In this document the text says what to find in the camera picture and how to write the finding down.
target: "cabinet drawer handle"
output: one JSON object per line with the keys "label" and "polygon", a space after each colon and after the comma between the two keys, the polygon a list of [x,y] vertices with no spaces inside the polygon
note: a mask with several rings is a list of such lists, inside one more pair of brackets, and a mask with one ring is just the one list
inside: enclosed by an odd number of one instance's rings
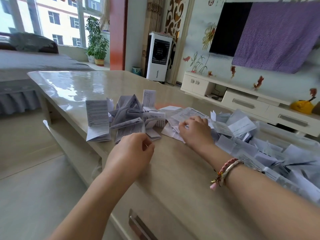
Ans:
{"label": "cabinet drawer handle", "polygon": [[129,210],[129,226],[140,240],[158,240],[132,209]]}
{"label": "cabinet drawer handle", "polygon": [[249,104],[249,103],[247,103],[247,102],[245,102],[245,101],[238,100],[238,99],[236,99],[236,98],[234,98],[234,99],[232,100],[232,102],[235,103],[235,104],[239,104],[239,105],[242,105],[242,106],[244,106],[244,107],[247,107],[247,108],[249,108],[249,109],[254,109],[254,108],[255,108],[255,105]]}
{"label": "cabinet drawer handle", "polygon": [[303,127],[307,127],[309,125],[308,122],[297,120],[295,118],[292,118],[292,117],[284,115],[284,114],[279,114],[278,118],[285,120],[285,121],[288,121],[288,122],[291,122],[291,123],[294,123],[294,124],[297,124],[297,125],[300,125],[300,126],[303,126]]}

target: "glossy tabletop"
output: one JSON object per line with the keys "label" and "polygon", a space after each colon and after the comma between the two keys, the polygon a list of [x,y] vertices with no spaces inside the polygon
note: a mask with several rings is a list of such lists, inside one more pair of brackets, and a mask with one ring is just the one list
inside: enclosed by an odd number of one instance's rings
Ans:
{"label": "glossy tabletop", "polygon": [[[30,72],[28,75],[50,103],[59,107],[62,116],[78,127],[82,137],[88,129],[86,100],[108,97],[116,104],[120,95],[135,94],[142,102],[144,89],[156,90],[157,108],[168,105],[192,107],[207,115],[212,110],[228,112],[206,100],[127,71]],[[114,132],[112,137],[110,142],[91,143],[107,155],[114,146]],[[226,188],[210,190],[215,172],[196,153],[181,141],[165,135],[154,143],[156,147],[150,166],[136,183],[166,207],[196,238],[264,238]]]}

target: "purple cloth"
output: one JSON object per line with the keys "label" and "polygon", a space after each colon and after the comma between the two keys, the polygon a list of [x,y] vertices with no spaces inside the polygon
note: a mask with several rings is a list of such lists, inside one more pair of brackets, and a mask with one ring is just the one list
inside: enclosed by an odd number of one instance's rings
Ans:
{"label": "purple cloth", "polygon": [[295,73],[320,36],[320,1],[255,2],[232,64]]}

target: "bed skirt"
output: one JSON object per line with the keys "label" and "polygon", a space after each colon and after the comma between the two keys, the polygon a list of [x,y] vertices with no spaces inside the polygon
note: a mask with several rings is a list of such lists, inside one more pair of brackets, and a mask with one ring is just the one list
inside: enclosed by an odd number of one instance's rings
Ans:
{"label": "bed skirt", "polygon": [[40,102],[34,90],[0,94],[0,115],[22,113],[40,108]]}

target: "beige curtain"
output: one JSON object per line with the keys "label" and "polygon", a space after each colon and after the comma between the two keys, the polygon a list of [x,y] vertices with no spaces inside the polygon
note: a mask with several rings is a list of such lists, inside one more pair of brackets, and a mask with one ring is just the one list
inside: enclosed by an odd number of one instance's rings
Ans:
{"label": "beige curtain", "polygon": [[161,24],[161,15],[162,15],[162,7],[164,0],[148,0],[147,9],[146,9],[146,20],[144,24],[144,32],[143,32],[143,43],[142,43],[142,59],[141,59],[141,70],[142,75],[144,75],[144,68],[146,62],[146,54],[147,54],[147,44],[148,44],[148,36],[149,33],[159,32],[160,24]]}
{"label": "beige curtain", "polygon": [[110,0],[101,0],[102,2],[102,10],[101,10],[101,18],[100,18],[100,29],[101,30],[109,30],[110,24]]}

